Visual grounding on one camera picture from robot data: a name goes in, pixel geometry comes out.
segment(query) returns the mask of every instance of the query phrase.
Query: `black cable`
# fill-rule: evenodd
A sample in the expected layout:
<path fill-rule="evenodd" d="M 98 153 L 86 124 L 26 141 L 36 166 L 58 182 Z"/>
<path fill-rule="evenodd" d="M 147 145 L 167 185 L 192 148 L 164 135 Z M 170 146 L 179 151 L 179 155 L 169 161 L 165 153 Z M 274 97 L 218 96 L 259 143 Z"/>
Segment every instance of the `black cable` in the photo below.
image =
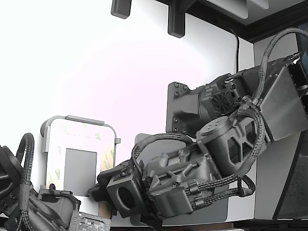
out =
<path fill-rule="evenodd" d="M 142 170 L 137 163 L 137 158 L 140 155 L 140 153 L 145 149 L 146 146 L 149 144 L 159 141 L 159 140 L 176 140 L 176 141 L 182 141 L 186 143 L 186 145 L 192 144 L 193 141 L 184 134 L 176 134 L 176 133 L 162 133 L 162 134 L 156 134 L 149 136 L 142 141 L 138 142 L 134 148 L 131 151 L 131 159 L 128 163 L 128 170 L 131 171 L 134 166 L 136 166 L 136 169 L 138 170 L 139 174 L 142 177 Z"/>
<path fill-rule="evenodd" d="M 19 144 L 18 152 L 24 152 L 26 154 L 24 171 L 22 174 L 20 192 L 19 192 L 19 210 L 20 217 L 18 220 L 17 231 L 19 231 L 24 224 L 27 230 L 34 231 L 30 219 L 29 219 L 29 195 L 31 186 L 31 171 L 34 155 L 34 137 L 31 133 L 25 134 Z"/>
<path fill-rule="evenodd" d="M 305 36 L 306 38 L 308 38 L 308 32 L 299 28 L 288 28 L 285 29 L 281 32 L 279 32 L 269 43 L 269 45 L 267 46 L 263 57 L 262 57 L 262 61 L 261 61 L 261 65 L 260 65 L 260 70 L 259 70 L 259 83 L 258 83 L 258 87 L 256 92 L 254 93 L 254 96 L 252 98 L 252 103 L 257 105 L 258 101 L 261 97 L 261 94 L 263 92 L 264 89 L 264 83 L 265 83 L 265 76 L 266 76 L 266 71 L 268 68 L 268 62 L 269 62 L 269 57 L 271 52 L 273 51 L 273 48 L 275 47 L 275 45 L 277 44 L 277 42 L 284 36 L 288 35 L 288 34 L 300 34 Z"/>
<path fill-rule="evenodd" d="M 231 28 L 229 28 L 229 30 L 234 34 L 235 38 L 236 38 L 236 73 L 239 72 L 239 51 L 240 51 L 240 39 L 237 36 L 237 34 L 234 32 L 234 30 L 232 30 Z"/>

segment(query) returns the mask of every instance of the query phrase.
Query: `black braided cable sleeve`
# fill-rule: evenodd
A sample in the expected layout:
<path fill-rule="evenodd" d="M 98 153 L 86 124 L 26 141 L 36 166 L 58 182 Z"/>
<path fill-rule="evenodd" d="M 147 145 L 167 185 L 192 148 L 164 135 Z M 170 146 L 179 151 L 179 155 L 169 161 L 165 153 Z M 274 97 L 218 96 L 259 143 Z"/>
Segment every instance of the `black braided cable sleeve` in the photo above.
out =
<path fill-rule="evenodd" d="M 266 71 L 268 68 L 268 62 L 269 62 L 269 57 L 271 52 L 273 51 L 274 46 L 277 44 L 277 42 L 284 36 L 288 35 L 288 34 L 292 34 L 292 33 L 296 33 L 296 34 L 300 34 L 305 36 L 306 38 L 308 38 L 308 32 L 299 28 L 288 28 L 285 29 L 281 32 L 279 32 L 269 43 L 269 45 L 267 46 L 264 55 L 262 57 L 262 61 L 261 61 L 261 65 L 260 65 L 260 70 L 259 70 L 259 83 L 258 83 L 258 87 L 257 90 L 255 91 L 255 94 L 252 98 L 252 103 L 257 105 L 261 94 L 263 92 L 264 89 L 264 84 L 265 84 L 265 76 L 266 76 Z"/>
<path fill-rule="evenodd" d="M 132 170 L 133 167 L 136 166 L 138 172 L 142 176 L 142 170 L 139 164 L 137 163 L 137 158 L 147 145 L 155 141 L 159 141 L 159 140 L 182 141 L 186 143 L 186 145 L 189 145 L 193 142 L 188 136 L 183 135 L 183 134 L 176 134 L 176 133 L 162 133 L 162 134 L 156 134 L 156 135 L 149 136 L 145 138 L 144 140 L 138 142 L 132 149 L 131 159 L 128 164 L 128 169 Z"/>
<path fill-rule="evenodd" d="M 257 158 L 258 154 L 260 153 L 260 150 L 262 148 L 264 138 L 265 138 L 265 125 L 264 121 L 262 118 L 261 113 L 259 112 L 258 108 L 250 103 L 249 104 L 251 109 L 245 110 L 245 109 L 239 109 L 238 110 L 238 115 L 240 116 L 245 116 L 245 117 L 250 117 L 255 121 L 256 125 L 256 130 L 257 130 L 257 138 L 255 140 L 255 145 L 251 151 L 251 155 L 254 159 Z"/>
<path fill-rule="evenodd" d="M 31 185 L 30 178 L 31 178 L 33 155 L 34 155 L 34 137 L 31 133 L 27 133 L 22 137 L 19 147 L 18 147 L 18 152 L 25 152 L 26 154 L 24 171 L 23 171 L 22 179 L 21 179 L 21 186 L 22 185 L 30 186 Z M 21 187 L 21 190 L 20 190 L 21 197 L 24 194 L 22 189 L 23 188 Z M 17 231 L 19 231 L 22 228 L 22 226 L 24 226 L 24 228 L 27 231 L 34 231 L 30 223 L 28 209 L 24 210 L 24 208 L 20 209 L 20 218 L 18 221 Z"/>
<path fill-rule="evenodd" d="M 249 193 L 247 193 L 245 195 L 241 195 L 239 188 L 227 189 L 225 191 L 222 191 L 222 192 L 219 192 L 219 193 L 214 194 L 212 196 L 209 196 L 207 198 L 204 198 L 203 199 L 204 205 L 209 206 L 216 201 L 219 201 L 219 200 L 222 200 L 222 199 L 225 199 L 225 198 L 229 198 L 229 197 L 232 197 L 232 196 L 245 197 L 245 196 L 252 195 L 256 191 L 256 186 L 255 186 L 254 182 L 248 176 L 244 176 L 241 180 L 243 180 L 247 184 L 248 189 L 250 190 Z M 191 206 L 192 206 L 193 209 L 197 208 L 195 203 L 191 203 Z"/>

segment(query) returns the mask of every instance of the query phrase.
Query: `braided cable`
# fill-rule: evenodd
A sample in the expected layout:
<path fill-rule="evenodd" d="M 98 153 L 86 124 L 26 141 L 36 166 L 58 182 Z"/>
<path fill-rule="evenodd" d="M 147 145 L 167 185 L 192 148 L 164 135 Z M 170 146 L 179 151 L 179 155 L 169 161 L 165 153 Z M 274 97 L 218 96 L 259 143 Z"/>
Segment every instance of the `braided cable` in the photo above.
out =
<path fill-rule="evenodd" d="M 269 45 L 267 46 L 264 55 L 262 57 L 262 61 L 261 61 L 261 65 L 260 65 L 260 69 L 259 69 L 259 83 L 258 83 L 258 87 L 257 90 L 252 98 L 252 103 L 257 105 L 261 94 L 263 92 L 264 89 L 264 83 L 265 83 L 265 75 L 266 75 L 266 71 L 268 68 L 268 62 L 269 62 L 269 57 L 271 52 L 273 51 L 274 46 L 277 44 L 277 42 L 284 36 L 288 35 L 288 34 L 292 34 L 292 33 L 296 33 L 296 34 L 300 34 L 305 36 L 306 38 L 308 38 L 308 32 L 299 28 L 288 28 L 285 29 L 281 32 L 279 32 L 269 43 Z"/>

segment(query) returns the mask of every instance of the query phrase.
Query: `shelf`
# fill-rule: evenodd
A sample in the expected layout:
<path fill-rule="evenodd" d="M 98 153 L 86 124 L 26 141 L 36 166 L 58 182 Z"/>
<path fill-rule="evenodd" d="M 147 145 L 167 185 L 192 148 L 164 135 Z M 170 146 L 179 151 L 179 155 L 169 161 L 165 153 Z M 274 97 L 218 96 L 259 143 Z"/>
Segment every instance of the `shelf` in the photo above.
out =
<path fill-rule="evenodd" d="M 234 31 L 239 37 L 252 43 L 273 36 L 288 27 L 297 27 L 308 22 L 308 1 L 305 0 L 156 1 L 169 6 L 168 33 L 178 38 L 185 36 L 185 13 L 226 31 Z M 131 0 L 113 0 L 111 14 L 128 18 L 131 2 Z M 266 16 L 252 20 L 260 17 L 260 13 Z"/>

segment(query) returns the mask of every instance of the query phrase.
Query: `gray metal panel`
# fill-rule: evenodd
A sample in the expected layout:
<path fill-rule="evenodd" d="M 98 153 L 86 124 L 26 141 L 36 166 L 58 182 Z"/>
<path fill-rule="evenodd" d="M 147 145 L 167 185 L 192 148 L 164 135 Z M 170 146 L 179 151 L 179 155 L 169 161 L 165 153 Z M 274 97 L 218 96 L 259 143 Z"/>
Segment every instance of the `gray metal panel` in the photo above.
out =
<path fill-rule="evenodd" d="M 273 76 L 271 88 L 264 88 L 261 114 L 274 141 L 308 129 L 307 115 L 288 68 Z"/>
<path fill-rule="evenodd" d="M 272 40 L 272 38 L 273 36 L 254 43 L 255 66 L 259 66 L 261 64 L 264 51 L 267 48 L 269 42 Z M 296 52 L 298 52 L 296 35 L 289 34 L 283 37 L 281 40 L 279 40 L 279 42 L 275 45 L 270 55 L 269 61 L 284 58 Z"/>
<path fill-rule="evenodd" d="M 136 136 L 135 142 L 139 142 L 150 135 L 139 134 Z M 146 164 L 153 157 L 163 153 L 171 152 L 184 147 L 185 144 L 180 141 L 156 141 L 148 145 L 138 157 Z M 216 193 L 228 189 L 229 186 L 216 188 Z M 209 223 L 222 223 L 227 219 L 228 215 L 228 199 L 220 200 L 213 203 L 207 208 L 194 211 L 192 215 L 181 215 L 174 218 L 164 220 L 163 226 L 173 225 L 200 225 Z"/>
<path fill-rule="evenodd" d="M 308 132 L 302 132 L 297 147 L 298 159 L 282 198 L 277 218 L 308 218 Z"/>
<path fill-rule="evenodd" d="M 272 219 L 290 171 L 299 136 L 300 133 L 297 133 L 274 142 L 258 157 L 255 219 Z"/>

